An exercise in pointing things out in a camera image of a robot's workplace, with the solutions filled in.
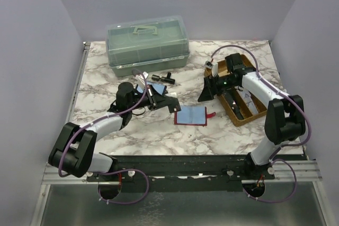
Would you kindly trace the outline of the red card holder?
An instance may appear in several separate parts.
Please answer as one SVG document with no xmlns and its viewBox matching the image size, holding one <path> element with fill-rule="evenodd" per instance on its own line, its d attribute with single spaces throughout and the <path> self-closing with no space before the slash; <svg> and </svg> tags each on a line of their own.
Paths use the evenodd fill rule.
<svg viewBox="0 0 339 226">
<path fill-rule="evenodd" d="M 215 112 L 208 113 L 205 106 L 182 106 L 181 111 L 175 112 L 175 125 L 207 126 L 208 119 L 214 117 Z"/>
</svg>

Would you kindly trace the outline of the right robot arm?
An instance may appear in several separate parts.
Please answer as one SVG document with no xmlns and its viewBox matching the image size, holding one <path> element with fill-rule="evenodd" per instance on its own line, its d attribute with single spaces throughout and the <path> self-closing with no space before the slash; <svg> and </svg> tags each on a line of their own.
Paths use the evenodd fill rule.
<svg viewBox="0 0 339 226">
<path fill-rule="evenodd" d="M 252 64 L 244 63 L 244 56 L 235 53 L 225 57 L 228 73 L 219 75 L 218 64 L 206 61 L 204 87 L 198 102 L 211 101 L 215 96 L 241 87 L 254 95 L 267 109 L 264 122 L 265 136 L 259 145 L 246 155 L 244 172 L 247 176 L 267 168 L 270 160 L 283 148 L 306 132 L 303 116 L 304 102 L 299 95 L 289 95 L 268 82 Z"/>
</svg>

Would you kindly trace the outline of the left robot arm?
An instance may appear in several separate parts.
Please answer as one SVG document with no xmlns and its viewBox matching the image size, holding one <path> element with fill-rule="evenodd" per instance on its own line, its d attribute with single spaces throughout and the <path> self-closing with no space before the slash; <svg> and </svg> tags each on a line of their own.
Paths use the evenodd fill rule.
<svg viewBox="0 0 339 226">
<path fill-rule="evenodd" d="M 95 153 L 97 141 L 112 132 L 124 129 L 132 118 L 132 112 L 139 108 L 157 110 L 167 107 L 170 113 L 181 110 L 175 94 L 160 94 L 152 85 L 139 91 L 130 82 L 118 86 L 116 100 L 107 113 L 87 124 L 66 123 L 52 148 L 48 164 L 58 168 L 60 176 L 82 177 L 87 172 L 109 173 L 114 169 L 114 158 Z"/>
</svg>

